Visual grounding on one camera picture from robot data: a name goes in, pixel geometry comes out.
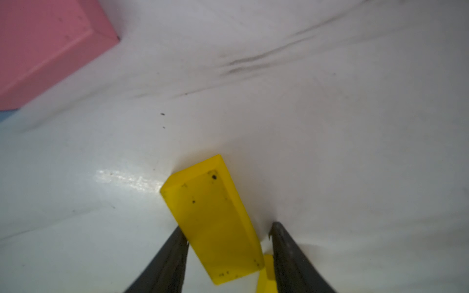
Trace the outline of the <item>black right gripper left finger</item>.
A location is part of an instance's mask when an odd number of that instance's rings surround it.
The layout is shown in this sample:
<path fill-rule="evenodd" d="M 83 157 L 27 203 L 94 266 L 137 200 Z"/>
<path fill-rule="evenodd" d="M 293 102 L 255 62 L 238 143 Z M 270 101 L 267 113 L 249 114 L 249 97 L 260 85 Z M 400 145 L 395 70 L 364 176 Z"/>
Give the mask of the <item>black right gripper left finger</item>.
<path fill-rule="evenodd" d="M 125 293 L 181 293 L 189 242 L 178 227 Z"/>

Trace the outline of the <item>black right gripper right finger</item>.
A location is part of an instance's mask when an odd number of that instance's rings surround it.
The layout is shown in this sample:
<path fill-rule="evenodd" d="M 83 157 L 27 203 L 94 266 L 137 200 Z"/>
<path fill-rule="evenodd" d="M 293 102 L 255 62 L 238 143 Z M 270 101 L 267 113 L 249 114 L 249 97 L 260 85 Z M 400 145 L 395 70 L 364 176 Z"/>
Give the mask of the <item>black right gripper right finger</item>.
<path fill-rule="evenodd" d="M 336 293 L 280 222 L 272 223 L 269 238 L 273 245 L 278 292 Z"/>

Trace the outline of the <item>yellow angled block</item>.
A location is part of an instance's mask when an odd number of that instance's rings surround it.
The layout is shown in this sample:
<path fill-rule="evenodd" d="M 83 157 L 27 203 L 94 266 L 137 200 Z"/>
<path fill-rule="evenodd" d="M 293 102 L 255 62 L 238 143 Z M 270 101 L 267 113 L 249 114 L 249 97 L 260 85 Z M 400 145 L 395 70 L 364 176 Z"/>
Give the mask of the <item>yellow angled block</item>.
<path fill-rule="evenodd" d="M 260 271 L 256 293 L 278 293 L 274 270 L 274 257 L 264 255 L 265 267 Z"/>

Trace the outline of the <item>yellow rectangular block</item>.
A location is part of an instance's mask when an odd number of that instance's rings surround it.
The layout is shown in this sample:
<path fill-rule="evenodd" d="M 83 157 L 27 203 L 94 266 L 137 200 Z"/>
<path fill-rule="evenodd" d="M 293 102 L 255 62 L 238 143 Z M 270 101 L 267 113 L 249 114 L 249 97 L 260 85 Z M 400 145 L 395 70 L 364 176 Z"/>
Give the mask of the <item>yellow rectangular block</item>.
<path fill-rule="evenodd" d="M 260 240 L 221 155 L 172 174 L 160 193 L 214 284 L 264 268 Z"/>

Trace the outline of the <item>pink block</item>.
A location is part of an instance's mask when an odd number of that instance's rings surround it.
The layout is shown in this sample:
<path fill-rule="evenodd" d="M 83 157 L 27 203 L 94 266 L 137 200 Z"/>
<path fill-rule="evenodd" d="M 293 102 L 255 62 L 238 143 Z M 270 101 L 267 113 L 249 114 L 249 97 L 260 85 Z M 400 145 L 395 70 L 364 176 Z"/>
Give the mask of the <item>pink block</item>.
<path fill-rule="evenodd" d="M 23 107 L 118 42 L 98 1 L 1 1 L 1 110 Z"/>

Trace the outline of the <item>blue block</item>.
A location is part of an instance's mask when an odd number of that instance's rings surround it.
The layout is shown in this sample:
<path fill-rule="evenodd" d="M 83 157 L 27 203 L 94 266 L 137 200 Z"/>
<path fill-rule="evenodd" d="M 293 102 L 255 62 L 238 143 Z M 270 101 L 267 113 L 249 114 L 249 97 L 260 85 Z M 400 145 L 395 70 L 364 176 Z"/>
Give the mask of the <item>blue block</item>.
<path fill-rule="evenodd" d="M 11 111 L 1 111 L 0 112 L 0 122 L 5 121 L 9 117 L 11 117 L 13 114 L 15 114 L 17 110 L 11 110 Z"/>

